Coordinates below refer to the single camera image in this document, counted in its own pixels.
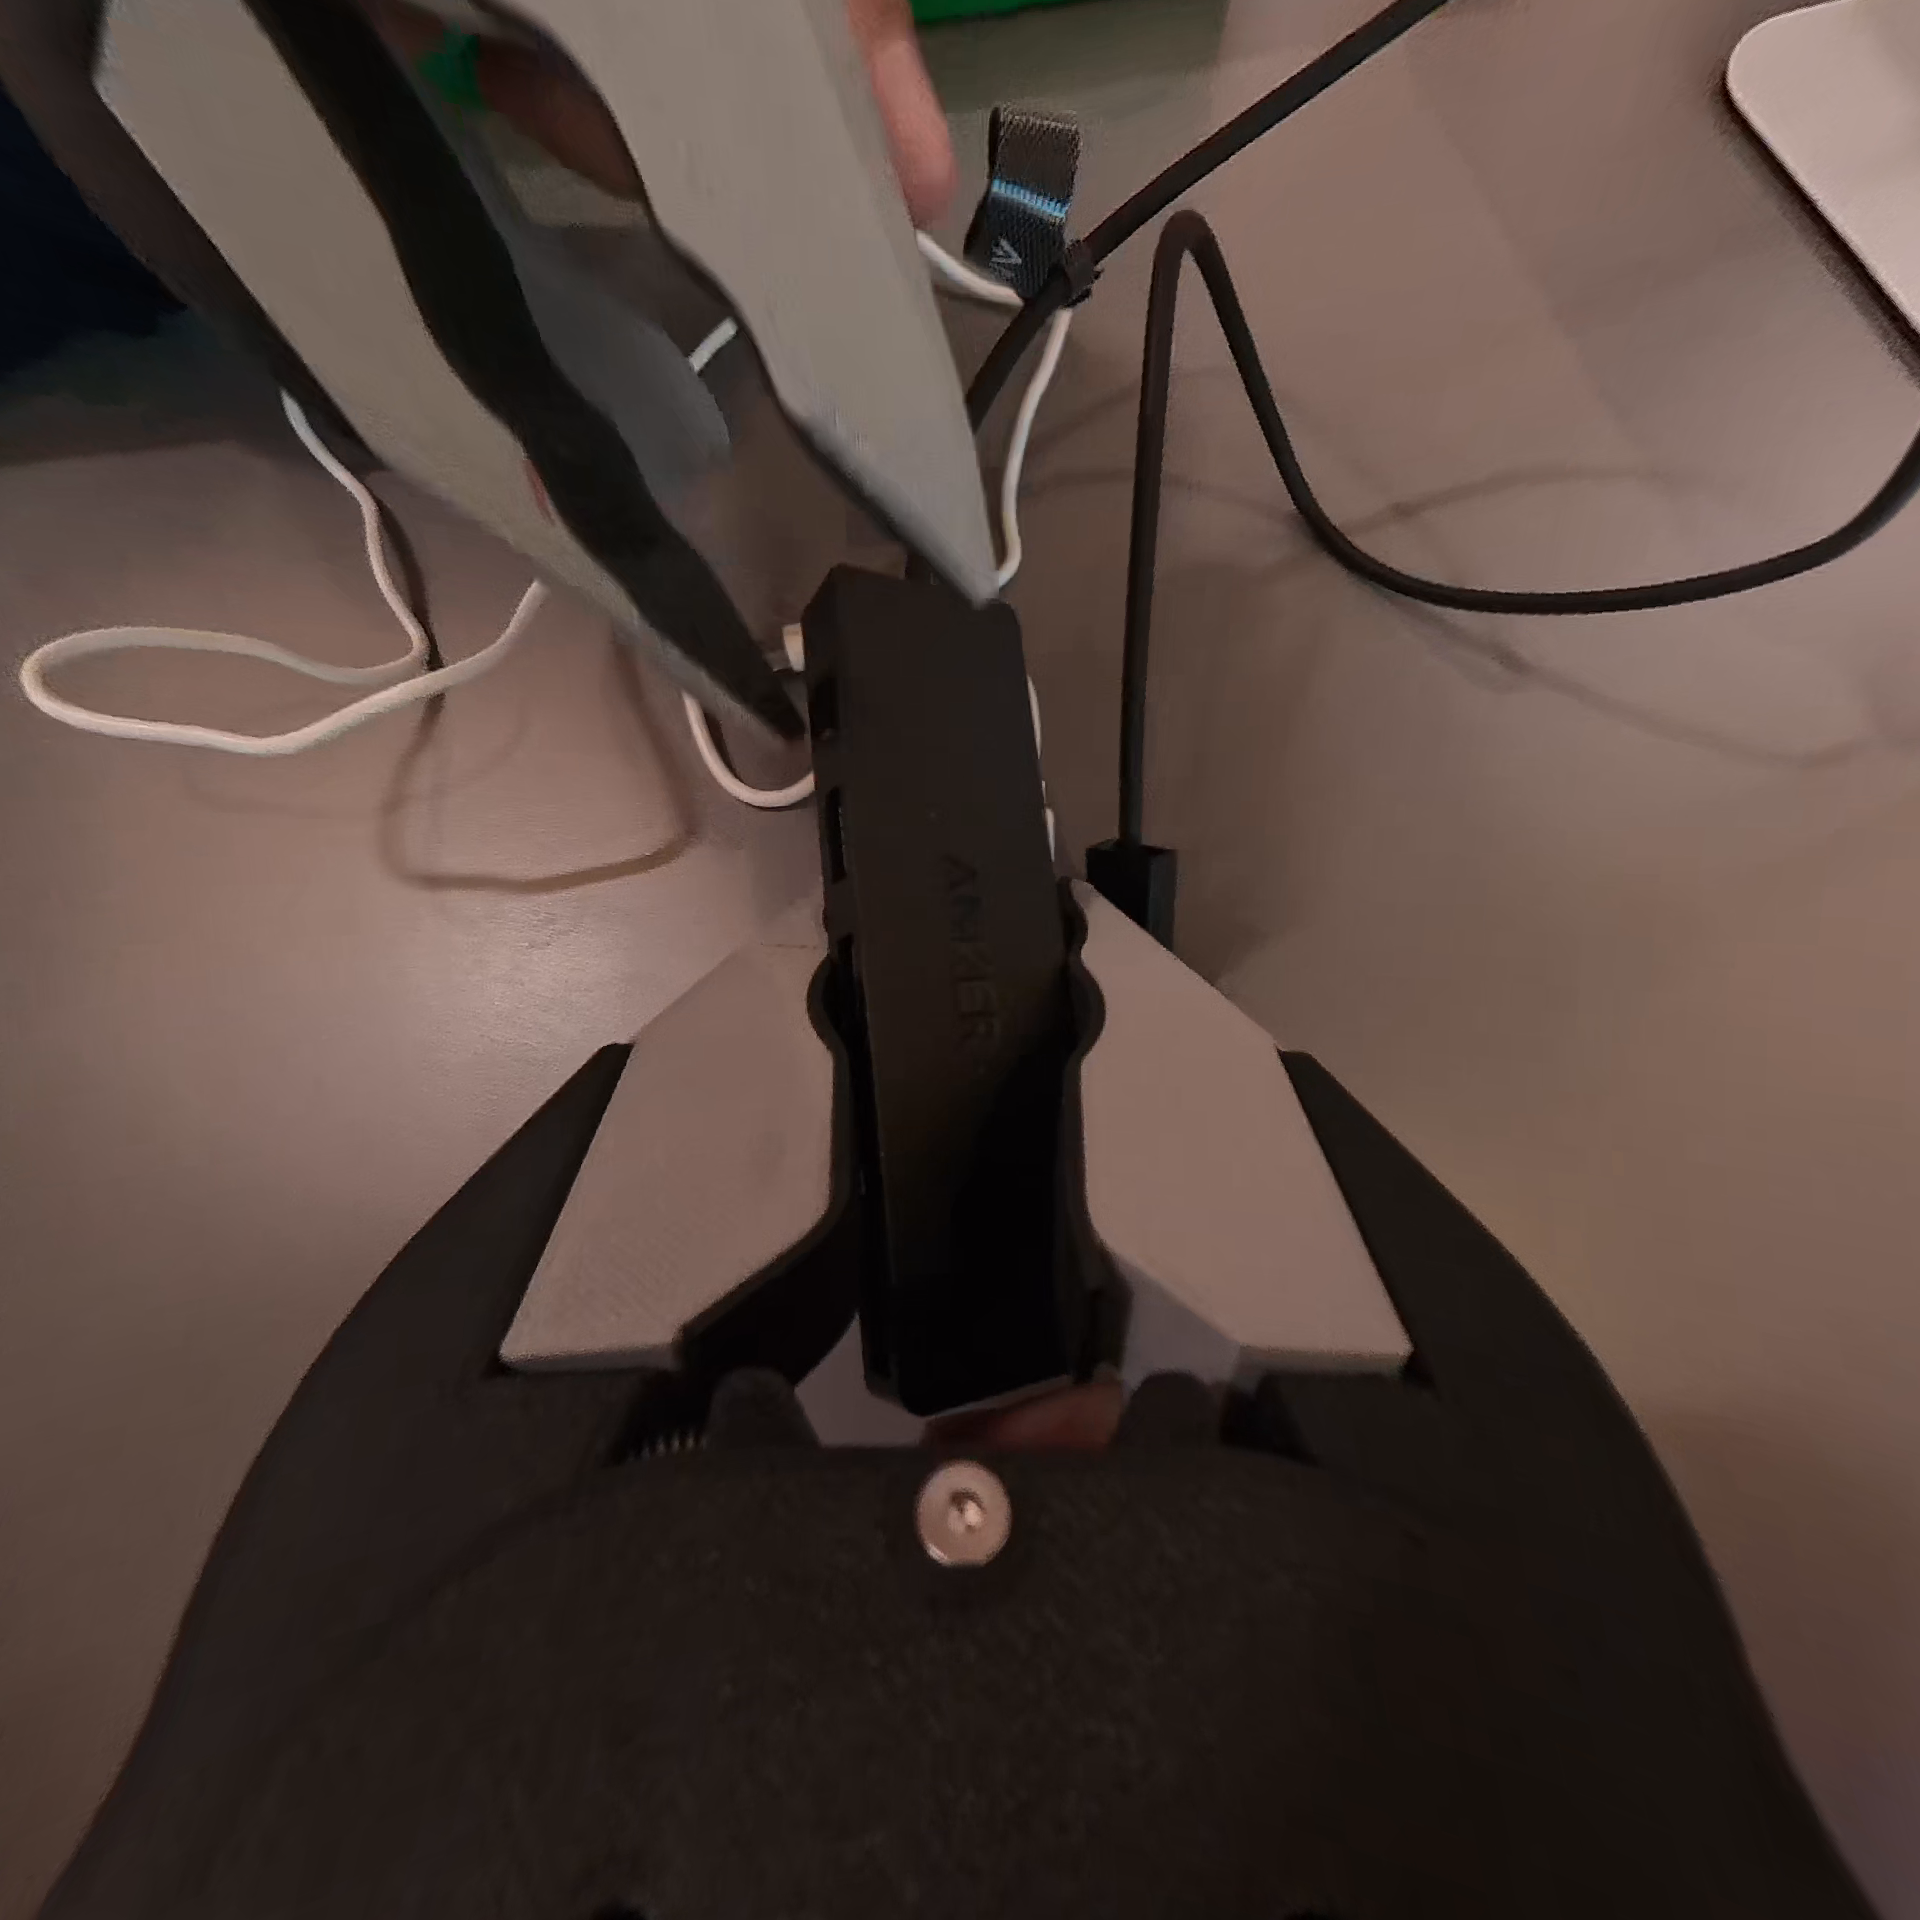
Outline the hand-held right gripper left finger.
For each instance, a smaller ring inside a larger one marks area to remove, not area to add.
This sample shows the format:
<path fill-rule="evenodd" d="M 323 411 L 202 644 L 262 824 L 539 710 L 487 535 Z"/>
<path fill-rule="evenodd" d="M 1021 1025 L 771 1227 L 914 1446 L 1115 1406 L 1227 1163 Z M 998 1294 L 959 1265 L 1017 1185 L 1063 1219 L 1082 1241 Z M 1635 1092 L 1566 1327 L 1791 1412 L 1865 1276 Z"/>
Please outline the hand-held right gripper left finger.
<path fill-rule="evenodd" d="M 825 944 L 750 944 L 631 1045 L 501 1344 L 513 1369 L 815 1369 L 858 1283 Z"/>

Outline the person's left hand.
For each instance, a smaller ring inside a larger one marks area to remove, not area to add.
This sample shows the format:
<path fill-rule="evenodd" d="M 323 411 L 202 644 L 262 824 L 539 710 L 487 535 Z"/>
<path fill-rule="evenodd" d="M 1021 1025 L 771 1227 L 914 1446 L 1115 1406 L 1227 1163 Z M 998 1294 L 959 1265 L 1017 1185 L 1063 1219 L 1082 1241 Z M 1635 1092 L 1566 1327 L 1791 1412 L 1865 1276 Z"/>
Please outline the person's left hand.
<path fill-rule="evenodd" d="M 911 4 L 845 1 L 845 13 L 868 73 L 902 203 L 916 229 L 931 229 L 954 203 L 958 166 Z"/>

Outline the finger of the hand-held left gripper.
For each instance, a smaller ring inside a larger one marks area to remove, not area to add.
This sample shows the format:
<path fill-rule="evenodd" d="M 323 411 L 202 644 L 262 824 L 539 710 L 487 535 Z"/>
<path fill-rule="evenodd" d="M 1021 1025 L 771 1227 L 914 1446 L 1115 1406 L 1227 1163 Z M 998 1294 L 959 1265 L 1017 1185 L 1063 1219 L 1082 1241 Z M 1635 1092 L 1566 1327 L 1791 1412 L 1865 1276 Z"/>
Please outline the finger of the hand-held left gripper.
<path fill-rule="evenodd" d="M 669 513 L 730 449 L 686 350 L 516 203 L 358 4 L 107 4 L 94 85 L 385 467 L 711 704 L 804 724 Z"/>
<path fill-rule="evenodd" d="M 966 601 L 998 593 L 962 376 L 845 1 L 531 1 L 660 237 L 815 461 Z"/>

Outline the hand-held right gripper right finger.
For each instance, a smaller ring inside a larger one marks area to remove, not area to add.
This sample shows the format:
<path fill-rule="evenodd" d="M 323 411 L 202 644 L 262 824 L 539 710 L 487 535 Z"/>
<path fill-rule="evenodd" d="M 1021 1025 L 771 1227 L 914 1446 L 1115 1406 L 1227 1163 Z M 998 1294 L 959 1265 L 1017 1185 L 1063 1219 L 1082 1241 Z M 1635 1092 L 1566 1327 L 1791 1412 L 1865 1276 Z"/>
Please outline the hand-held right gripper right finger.
<path fill-rule="evenodd" d="M 1079 1065 L 1091 1229 L 1125 1294 L 1121 1376 L 1393 1376 L 1410 1356 L 1278 1045 L 1091 884 Z"/>

